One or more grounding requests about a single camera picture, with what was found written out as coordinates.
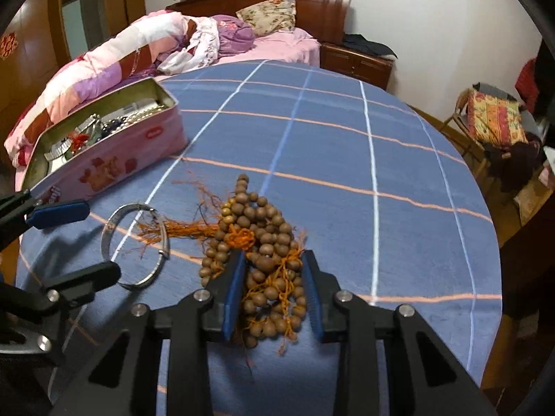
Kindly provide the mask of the red tassel charm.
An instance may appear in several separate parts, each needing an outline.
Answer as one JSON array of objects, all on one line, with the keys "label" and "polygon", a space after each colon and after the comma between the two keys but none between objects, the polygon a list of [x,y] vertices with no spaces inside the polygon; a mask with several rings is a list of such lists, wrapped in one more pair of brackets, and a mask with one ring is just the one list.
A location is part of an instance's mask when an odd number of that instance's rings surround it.
[{"label": "red tassel charm", "polygon": [[69,134],[70,151],[71,152],[80,151],[82,147],[86,146],[88,139],[89,139],[89,135],[87,133],[75,133],[75,132],[70,133]]}]

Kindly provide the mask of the silver metal watch band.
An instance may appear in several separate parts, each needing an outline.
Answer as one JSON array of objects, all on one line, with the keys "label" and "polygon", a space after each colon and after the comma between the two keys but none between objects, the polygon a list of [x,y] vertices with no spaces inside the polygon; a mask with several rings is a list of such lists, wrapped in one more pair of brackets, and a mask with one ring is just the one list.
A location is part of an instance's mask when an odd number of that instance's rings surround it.
[{"label": "silver metal watch band", "polygon": [[70,160],[75,154],[94,144],[100,138],[102,128],[101,117],[98,114],[90,115],[64,139],[52,144],[44,153],[44,158],[50,163],[60,158]]}]

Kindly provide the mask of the pink rectangular tin box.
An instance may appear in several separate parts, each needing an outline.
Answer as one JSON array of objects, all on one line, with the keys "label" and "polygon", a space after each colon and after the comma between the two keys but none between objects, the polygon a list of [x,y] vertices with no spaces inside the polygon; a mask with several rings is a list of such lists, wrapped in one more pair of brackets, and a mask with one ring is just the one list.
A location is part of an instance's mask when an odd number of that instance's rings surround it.
[{"label": "pink rectangular tin box", "polygon": [[[44,153],[90,115],[101,117],[100,138],[70,160]],[[37,139],[22,187],[43,203],[88,200],[185,148],[178,100],[155,79],[120,87],[81,107]]]}]

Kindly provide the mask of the blue plaid tablecloth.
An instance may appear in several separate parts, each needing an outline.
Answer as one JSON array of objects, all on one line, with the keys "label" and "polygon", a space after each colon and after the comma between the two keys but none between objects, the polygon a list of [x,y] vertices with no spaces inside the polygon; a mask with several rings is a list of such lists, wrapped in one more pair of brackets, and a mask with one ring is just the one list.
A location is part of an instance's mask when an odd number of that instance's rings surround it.
[{"label": "blue plaid tablecloth", "polygon": [[[373,306],[412,304],[480,385],[501,321],[498,240],[469,167],[441,133],[381,88],[302,65],[219,65],[162,86],[192,147],[103,190],[86,221],[27,231],[18,286],[100,262],[103,225],[122,205],[192,220],[197,183],[223,199],[246,173],[250,192],[307,233],[322,270]],[[166,307],[200,287],[198,241],[170,245],[152,286],[113,286],[73,313],[66,362],[40,375],[53,401],[135,302]],[[332,415],[339,346],[318,343],[308,319],[283,355],[279,340],[210,345],[214,410]]]}]

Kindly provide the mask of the red double happiness sticker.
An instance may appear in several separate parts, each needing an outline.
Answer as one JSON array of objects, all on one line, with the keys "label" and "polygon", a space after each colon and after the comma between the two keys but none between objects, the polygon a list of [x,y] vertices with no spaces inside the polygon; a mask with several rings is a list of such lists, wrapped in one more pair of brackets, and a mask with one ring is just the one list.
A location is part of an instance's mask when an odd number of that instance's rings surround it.
[{"label": "red double happiness sticker", "polygon": [[19,41],[15,32],[4,34],[0,38],[0,59],[6,60],[18,48]]}]

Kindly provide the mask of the brown wooden wardrobe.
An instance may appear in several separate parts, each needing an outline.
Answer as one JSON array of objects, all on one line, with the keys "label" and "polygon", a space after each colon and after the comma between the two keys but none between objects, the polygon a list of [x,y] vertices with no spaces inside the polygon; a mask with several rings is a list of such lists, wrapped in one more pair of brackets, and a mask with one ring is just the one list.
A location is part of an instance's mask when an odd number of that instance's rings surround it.
[{"label": "brown wooden wardrobe", "polygon": [[145,14],[145,0],[25,0],[1,31],[1,37],[15,32],[19,41],[15,52],[1,60],[1,138],[70,62],[70,32],[82,28],[90,35],[89,49]]}]

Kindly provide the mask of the rattan chair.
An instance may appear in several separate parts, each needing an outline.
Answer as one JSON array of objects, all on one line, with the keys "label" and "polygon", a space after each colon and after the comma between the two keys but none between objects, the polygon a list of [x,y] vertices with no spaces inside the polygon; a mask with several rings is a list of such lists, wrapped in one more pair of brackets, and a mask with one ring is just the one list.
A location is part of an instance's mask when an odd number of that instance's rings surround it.
[{"label": "rattan chair", "polygon": [[452,123],[468,138],[464,153],[478,163],[473,171],[477,180],[498,179],[504,192],[512,192],[531,179],[542,134],[531,113],[512,95],[477,83],[459,94],[440,130]]}]

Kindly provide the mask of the colourful chair cushion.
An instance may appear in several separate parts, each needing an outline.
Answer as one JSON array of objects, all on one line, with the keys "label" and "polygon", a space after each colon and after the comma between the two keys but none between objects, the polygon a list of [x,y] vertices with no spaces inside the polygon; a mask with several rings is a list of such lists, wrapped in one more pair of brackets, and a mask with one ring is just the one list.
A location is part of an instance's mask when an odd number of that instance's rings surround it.
[{"label": "colourful chair cushion", "polygon": [[469,89],[467,125],[470,137],[483,145],[505,148],[527,144],[519,104]]}]

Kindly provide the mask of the wooden nightstand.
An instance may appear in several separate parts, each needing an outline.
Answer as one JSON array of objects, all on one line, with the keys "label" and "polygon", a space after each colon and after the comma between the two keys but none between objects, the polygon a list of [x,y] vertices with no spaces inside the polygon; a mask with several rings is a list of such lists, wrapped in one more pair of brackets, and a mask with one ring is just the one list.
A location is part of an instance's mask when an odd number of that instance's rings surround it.
[{"label": "wooden nightstand", "polygon": [[320,67],[386,90],[393,61],[324,43],[320,48]]}]

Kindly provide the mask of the purple garment on bed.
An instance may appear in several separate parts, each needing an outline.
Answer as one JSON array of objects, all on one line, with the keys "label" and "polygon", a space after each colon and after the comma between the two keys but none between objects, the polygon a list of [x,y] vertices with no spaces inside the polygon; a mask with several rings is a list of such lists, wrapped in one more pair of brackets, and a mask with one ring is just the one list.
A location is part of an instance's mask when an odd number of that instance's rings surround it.
[{"label": "purple garment on bed", "polygon": [[219,57],[243,54],[253,47],[256,36],[250,24],[225,14],[217,14],[213,19],[216,22],[220,43]]}]

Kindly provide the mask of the dark clothes on nightstand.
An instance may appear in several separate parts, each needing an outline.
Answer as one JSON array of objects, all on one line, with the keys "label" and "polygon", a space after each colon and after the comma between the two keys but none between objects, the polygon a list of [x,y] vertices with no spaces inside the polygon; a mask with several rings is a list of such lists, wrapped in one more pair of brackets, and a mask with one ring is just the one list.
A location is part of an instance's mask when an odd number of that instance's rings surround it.
[{"label": "dark clothes on nightstand", "polygon": [[369,41],[361,34],[344,34],[342,46],[361,54],[371,55],[372,57],[381,57],[390,60],[398,58],[394,50],[387,45],[380,42]]}]

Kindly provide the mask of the hanging coats on rack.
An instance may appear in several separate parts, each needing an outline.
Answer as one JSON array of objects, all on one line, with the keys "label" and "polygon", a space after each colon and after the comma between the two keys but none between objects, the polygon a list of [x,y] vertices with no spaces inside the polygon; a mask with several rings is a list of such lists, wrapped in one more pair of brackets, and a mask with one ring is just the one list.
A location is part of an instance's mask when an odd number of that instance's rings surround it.
[{"label": "hanging coats on rack", "polygon": [[554,122],[554,56],[544,41],[537,56],[522,68],[514,87],[536,120]]}]

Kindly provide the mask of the floral pillow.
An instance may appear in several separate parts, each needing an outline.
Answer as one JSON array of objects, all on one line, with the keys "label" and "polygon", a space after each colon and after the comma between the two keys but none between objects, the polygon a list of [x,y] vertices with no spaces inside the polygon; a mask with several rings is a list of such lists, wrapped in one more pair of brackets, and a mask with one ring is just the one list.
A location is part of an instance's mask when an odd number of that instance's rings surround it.
[{"label": "floral pillow", "polygon": [[253,28],[257,38],[296,28],[296,0],[265,0],[236,12],[236,17]]}]

